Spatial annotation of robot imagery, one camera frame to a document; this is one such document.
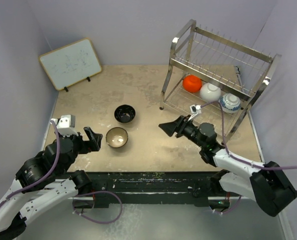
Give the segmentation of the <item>beige bowl with dark rim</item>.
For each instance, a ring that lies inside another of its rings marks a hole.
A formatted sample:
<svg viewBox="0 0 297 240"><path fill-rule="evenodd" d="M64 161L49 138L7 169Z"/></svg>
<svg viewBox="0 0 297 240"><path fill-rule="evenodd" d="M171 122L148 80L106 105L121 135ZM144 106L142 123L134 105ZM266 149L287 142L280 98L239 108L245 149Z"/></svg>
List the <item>beige bowl with dark rim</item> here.
<svg viewBox="0 0 297 240"><path fill-rule="evenodd" d="M128 132L122 127L113 127L106 133L105 141L111 148L121 148L129 140Z"/></svg>

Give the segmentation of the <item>orange bowl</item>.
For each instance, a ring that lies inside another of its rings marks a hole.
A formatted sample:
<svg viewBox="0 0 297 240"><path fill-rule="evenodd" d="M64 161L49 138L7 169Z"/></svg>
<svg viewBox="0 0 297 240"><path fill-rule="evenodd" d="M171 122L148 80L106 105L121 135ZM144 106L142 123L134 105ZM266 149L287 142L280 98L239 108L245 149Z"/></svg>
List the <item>orange bowl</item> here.
<svg viewBox="0 0 297 240"><path fill-rule="evenodd" d="M202 80L194 75L187 75L182 82L183 88L189 93L197 93L203 86Z"/></svg>

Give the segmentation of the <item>blue floral white bowl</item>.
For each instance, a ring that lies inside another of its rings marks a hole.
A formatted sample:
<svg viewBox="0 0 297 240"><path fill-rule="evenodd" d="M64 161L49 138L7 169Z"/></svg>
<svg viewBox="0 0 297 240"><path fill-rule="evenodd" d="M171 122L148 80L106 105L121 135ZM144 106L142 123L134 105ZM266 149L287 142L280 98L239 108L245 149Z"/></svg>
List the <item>blue floral white bowl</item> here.
<svg viewBox="0 0 297 240"><path fill-rule="evenodd" d="M225 113L234 114L241 109L240 98L231 93L226 93L221 96L218 102Z"/></svg>

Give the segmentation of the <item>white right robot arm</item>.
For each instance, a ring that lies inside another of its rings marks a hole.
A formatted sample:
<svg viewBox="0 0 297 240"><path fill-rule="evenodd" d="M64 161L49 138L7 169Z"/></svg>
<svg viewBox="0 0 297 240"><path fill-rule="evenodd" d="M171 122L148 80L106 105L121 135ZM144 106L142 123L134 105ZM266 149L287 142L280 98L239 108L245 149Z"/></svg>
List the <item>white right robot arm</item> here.
<svg viewBox="0 0 297 240"><path fill-rule="evenodd" d="M217 141L213 124L204 122L196 126L188 116L181 115L158 126L169 137L186 137L200 148L199 154L206 164L222 169L211 183L215 195L231 192L247 197L271 217L297 198L297 191L276 162L263 164L230 153Z"/></svg>

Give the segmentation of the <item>black glossy bowl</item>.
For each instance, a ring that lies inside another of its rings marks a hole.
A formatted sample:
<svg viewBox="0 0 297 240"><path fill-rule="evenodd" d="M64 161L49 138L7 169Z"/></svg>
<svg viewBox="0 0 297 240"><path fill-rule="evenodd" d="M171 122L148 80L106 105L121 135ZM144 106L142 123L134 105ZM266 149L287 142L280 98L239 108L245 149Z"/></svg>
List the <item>black glossy bowl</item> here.
<svg viewBox="0 0 297 240"><path fill-rule="evenodd" d="M121 124L128 124L136 116L136 110L128 104L118 106L114 111L114 118Z"/></svg>

